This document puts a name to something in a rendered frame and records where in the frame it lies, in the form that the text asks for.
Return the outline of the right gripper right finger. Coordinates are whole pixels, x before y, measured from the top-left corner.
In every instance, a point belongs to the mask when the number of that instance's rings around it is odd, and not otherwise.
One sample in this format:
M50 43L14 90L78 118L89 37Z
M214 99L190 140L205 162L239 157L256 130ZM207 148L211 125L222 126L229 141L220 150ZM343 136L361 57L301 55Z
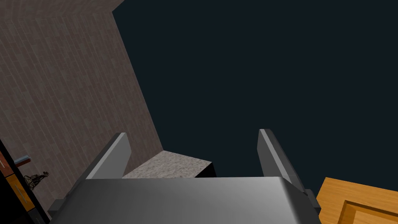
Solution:
M270 129L260 129L257 152L265 177L282 177L307 195L293 165Z

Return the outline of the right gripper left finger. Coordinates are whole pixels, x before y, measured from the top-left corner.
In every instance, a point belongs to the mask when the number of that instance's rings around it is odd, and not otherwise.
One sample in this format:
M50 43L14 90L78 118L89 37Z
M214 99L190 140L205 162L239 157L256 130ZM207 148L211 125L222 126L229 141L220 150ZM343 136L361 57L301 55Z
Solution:
M127 133L116 133L77 179L68 197L86 179L120 179L131 156Z

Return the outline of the orange wooden cupboard door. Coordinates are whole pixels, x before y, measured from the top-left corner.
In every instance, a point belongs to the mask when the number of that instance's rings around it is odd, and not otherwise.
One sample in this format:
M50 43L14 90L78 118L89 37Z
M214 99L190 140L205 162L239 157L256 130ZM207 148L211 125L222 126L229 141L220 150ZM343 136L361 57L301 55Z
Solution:
M325 178L316 197L321 224L398 224L398 192Z

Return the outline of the dark cabinet with wooden drawers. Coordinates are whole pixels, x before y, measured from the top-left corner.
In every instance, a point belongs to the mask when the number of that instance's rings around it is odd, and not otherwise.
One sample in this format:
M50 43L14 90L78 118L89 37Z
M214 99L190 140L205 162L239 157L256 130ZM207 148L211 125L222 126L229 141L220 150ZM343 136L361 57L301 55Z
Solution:
M49 224L25 178L0 141L0 224Z

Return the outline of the small wall shelf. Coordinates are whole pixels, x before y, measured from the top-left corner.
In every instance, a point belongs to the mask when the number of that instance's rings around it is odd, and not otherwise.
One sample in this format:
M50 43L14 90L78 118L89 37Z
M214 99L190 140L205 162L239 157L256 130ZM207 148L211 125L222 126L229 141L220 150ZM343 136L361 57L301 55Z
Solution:
M14 164L16 167L19 167L19 166L29 163L30 161L31 161L31 158L28 155L26 155L26 156L22 156L16 160L14 160Z

